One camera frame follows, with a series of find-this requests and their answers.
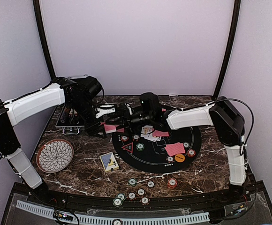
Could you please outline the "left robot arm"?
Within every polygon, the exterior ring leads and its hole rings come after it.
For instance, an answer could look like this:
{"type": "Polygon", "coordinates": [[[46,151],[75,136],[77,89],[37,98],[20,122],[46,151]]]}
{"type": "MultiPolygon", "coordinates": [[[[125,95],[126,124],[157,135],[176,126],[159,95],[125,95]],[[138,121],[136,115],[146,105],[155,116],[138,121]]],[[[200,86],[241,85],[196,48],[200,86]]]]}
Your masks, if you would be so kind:
{"type": "Polygon", "coordinates": [[[68,104],[84,120],[84,128],[93,130],[100,124],[93,99],[102,90],[100,82],[92,76],[74,80],[56,77],[42,89],[5,102],[0,100],[0,153],[34,189],[33,195],[41,204],[49,204],[52,193],[43,187],[43,179],[23,152],[14,126],[48,108],[68,104]]]}

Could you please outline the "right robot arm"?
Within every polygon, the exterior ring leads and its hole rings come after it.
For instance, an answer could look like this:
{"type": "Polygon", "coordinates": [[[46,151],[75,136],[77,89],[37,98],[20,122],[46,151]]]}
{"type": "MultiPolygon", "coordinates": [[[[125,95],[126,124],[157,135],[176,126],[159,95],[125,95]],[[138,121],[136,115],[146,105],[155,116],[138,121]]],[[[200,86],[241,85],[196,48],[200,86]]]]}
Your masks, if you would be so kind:
{"type": "Polygon", "coordinates": [[[224,145],[229,164],[229,182],[234,185],[226,191],[225,199],[236,203],[243,196],[241,185],[246,180],[244,149],[244,117],[233,106],[231,100],[221,97],[204,106],[175,108],[163,111],[157,95],[147,92],[140,96],[141,111],[134,112],[128,105],[120,104],[117,112],[122,124],[129,132],[136,125],[150,125],[159,131],[180,128],[213,126],[219,141],[224,145]]]}

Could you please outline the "red triangle all-in marker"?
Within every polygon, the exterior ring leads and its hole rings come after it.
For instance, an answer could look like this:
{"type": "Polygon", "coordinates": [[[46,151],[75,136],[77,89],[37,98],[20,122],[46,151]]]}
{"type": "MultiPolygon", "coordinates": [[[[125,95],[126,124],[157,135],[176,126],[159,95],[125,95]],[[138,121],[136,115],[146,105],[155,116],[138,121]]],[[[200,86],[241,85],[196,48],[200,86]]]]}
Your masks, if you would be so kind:
{"type": "Polygon", "coordinates": [[[122,146],[123,150],[126,150],[127,152],[133,153],[133,142],[122,146]]]}

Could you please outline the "black orange 100 chip stack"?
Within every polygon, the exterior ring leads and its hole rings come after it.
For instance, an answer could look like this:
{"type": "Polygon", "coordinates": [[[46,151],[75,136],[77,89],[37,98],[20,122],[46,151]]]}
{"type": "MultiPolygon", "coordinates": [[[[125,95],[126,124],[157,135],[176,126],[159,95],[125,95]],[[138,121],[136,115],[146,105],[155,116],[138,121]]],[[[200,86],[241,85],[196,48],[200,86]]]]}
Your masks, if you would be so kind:
{"type": "Polygon", "coordinates": [[[148,181],[148,182],[147,182],[147,186],[148,186],[149,188],[152,188],[152,187],[155,186],[155,184],[154,184],[153,181],[148,181]]]}

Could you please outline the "green 20 chips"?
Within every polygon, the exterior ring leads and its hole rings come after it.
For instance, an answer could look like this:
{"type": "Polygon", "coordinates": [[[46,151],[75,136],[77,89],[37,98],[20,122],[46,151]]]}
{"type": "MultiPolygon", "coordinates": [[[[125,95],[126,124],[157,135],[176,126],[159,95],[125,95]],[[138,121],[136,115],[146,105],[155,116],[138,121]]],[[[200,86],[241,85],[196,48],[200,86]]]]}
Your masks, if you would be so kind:
{"type": "Polygon", "coordinates": [[[136,145],[136,149],[137,149],[138,151],[143,151],[143,150],[145,149],[145,145],[144,145],[143,143],[138,143],[138,144],[136,145]]]}
{"type": "Polygon", "coordinates": [[[188,143],[188,142],[184,142],[184,143],[183,143],[183,146],[184,146],[185,148],[188,148],[188,147],[189,147],[189,143],[188,143]]]}

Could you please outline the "red 5 chip stack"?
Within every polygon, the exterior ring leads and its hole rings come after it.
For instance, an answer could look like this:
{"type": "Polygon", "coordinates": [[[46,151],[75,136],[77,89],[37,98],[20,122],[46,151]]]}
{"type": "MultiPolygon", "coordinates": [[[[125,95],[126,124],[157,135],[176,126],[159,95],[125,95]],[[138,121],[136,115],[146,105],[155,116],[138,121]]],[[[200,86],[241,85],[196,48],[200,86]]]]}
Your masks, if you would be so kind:
{"type": "Polygon", "coordinates": [[[178,181],[175,178],[171,178],[167,182],[167,187],[169,189],[174,189],[174,188],[176,188],[177,184],[178,184],[178,181]]]}

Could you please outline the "red-backed card deck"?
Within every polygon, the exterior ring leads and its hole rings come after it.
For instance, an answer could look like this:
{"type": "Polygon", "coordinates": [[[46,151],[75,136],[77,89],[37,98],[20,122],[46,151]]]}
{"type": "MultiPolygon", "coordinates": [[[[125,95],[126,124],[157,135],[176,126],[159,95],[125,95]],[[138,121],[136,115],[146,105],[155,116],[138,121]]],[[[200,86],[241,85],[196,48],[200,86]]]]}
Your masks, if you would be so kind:
{"type": "Polygon", "coordinates": [[[106,134],[114,133],[117,131],[118,125],[103,124],[106,134]]]}

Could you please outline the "100 chips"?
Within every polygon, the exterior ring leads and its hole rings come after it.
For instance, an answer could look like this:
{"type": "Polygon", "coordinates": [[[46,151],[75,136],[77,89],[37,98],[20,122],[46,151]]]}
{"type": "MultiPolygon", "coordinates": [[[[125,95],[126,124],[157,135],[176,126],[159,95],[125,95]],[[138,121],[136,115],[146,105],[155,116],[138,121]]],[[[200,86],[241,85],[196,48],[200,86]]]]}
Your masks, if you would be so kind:
{"type": "Polygon", "coordinates": [[[167,162],[169,162],[169,163],[174,162],[174,158],[171,157],[171,156],[168,156],[168,157],[166,158],[166,160],[167,160],[167,162]]]}
{"type": "Polygon", "coordinates": [[[139,135],[133,135],[133,141],[139,141],[140,136],[139,135]]]}

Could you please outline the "orange big blind button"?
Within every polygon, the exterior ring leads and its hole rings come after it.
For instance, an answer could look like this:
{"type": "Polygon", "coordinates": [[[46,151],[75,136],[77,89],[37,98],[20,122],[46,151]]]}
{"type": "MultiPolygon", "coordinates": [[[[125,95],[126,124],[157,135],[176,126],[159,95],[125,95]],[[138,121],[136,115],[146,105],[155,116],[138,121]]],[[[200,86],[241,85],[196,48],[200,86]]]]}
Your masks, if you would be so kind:
{"type": "Polygon", "coordinates": [[[174,156],[174,159],[176,162],[182,163],[185,161],[185,156],[183,154],[179,153],[174,156]]]}

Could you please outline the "red 5 chips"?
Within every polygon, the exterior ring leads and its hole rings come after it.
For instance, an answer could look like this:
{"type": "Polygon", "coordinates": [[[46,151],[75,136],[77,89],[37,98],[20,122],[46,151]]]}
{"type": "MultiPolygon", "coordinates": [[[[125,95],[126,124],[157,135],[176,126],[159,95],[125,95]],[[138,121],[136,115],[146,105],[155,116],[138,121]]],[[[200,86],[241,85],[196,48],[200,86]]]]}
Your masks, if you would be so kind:
{"type": "Polygon", "coordinates": [[[121,136],[121,141],[123,141],[123,142],[126,142],[128,139],[129,139],[128,136],[125,136],[125,135],[121,136]]]}
{"type": "Polygon", "coordinates": [[[189,150],[187,151],[187,156],[188,156],[188,157],[192,158],[192,157],[194,157],[195,155],[196,155],[196,152],[195,152],[193,149],[189,149],[189,150]]]}

